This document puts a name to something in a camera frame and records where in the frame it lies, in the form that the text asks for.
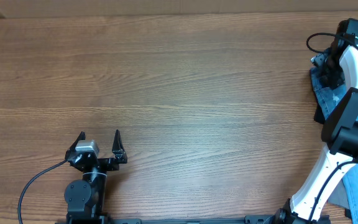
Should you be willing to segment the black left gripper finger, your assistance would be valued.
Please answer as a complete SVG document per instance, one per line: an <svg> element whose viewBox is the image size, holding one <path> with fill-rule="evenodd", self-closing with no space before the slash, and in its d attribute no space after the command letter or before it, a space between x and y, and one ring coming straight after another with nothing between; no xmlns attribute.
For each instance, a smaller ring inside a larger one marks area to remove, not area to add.
<svg viewBox="0 0 358 224"><path fill-rule="evenodd" d="M66 151L65 155L69 156L72 152L75 151L75 147L78 144L79 141L85 140L86 139L86 133L84 131L82 131L79 136L77 137L77 139L74 141L74 143L68 148L68 150Z"/></svg>
<svg viewBox="0 0 358 224"><path fill-rule="evenodd" d="M114 141L112 144L112 153L115 156L118 156L118 155L122 156L125 154L125 149L124 149L124 146L122 144L122 139L121 139L121 133L118 129L116 130L115 135L114 135Z"/></svg>

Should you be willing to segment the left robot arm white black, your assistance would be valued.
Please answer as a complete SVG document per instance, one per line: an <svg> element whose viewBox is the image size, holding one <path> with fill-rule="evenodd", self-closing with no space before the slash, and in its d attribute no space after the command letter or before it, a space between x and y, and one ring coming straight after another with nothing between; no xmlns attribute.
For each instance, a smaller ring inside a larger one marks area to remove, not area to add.
<svg viewBox="0 0 358 224"><path fill-rule="evenodd" d="M127 163L127 154L117 130L112 144L112 157L99 158L99 147L94 140L86 140L81 132L66 151L65 159L70 166L82 172L82 178L69 183L64 198L68 205L67 223L112 223L103 212L107 173L119 170Z"/></svg>

